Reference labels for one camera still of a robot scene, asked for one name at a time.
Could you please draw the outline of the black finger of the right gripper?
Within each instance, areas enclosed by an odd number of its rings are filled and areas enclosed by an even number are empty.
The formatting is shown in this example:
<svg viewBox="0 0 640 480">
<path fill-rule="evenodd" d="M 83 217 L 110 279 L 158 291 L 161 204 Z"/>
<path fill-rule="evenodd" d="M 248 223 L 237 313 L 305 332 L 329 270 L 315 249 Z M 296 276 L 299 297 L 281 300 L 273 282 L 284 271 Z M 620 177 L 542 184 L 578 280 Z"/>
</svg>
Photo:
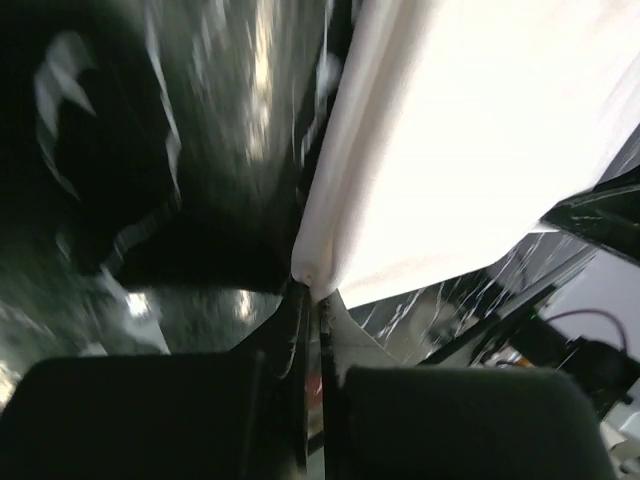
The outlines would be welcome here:
<svg viewBox="0 0 640 480">
<path fill-rule="evenodd" d="M 628 262 L 638 262 L 639 176 L 621 175 L 563 200 L 542 221 Z"/>
</svg>

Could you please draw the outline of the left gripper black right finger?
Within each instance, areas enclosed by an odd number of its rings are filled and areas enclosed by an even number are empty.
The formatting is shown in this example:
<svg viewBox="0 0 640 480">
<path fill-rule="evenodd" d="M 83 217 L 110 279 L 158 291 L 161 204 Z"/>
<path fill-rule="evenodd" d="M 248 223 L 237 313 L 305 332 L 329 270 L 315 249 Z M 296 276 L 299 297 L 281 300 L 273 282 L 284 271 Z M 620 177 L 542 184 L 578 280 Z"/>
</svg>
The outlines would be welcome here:
<svg viewBox="0 0 640 480">
<path fill-rule="evenodd" d="M 330 479 L 608 479 L 588 399 L 532 368 L 402 366 L 332 295 L 318 307 Z"/>
</svg>

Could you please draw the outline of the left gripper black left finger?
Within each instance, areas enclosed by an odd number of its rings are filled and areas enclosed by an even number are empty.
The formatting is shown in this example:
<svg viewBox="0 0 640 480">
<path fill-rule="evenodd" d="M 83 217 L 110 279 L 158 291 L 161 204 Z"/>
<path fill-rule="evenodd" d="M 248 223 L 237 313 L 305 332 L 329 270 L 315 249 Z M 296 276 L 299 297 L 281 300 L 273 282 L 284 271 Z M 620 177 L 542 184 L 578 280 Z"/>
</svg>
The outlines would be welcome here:
<svg viewBox="0 0 640 480">
<path fill-rule="evenodd" d="M 231 350 L 55 358 L 1 416 L 5 479 L 301 479 L 311 300 L 288 286 Z"/>
</svg>

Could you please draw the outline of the white t shirt red print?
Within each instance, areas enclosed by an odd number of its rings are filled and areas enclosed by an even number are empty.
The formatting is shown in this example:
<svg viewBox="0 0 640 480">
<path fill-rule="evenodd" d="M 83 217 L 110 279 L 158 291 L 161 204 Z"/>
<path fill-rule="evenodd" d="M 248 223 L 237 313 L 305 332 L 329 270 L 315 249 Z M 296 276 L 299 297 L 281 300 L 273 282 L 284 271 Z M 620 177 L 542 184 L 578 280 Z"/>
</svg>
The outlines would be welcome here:
<svg viewBox="0 0 640 480">
<path fill-rule="evenodd" d="M 292 275 L 352 307 L 491 265 L 638 123 L 635 1 L 366 1 Z"/>
</svg>

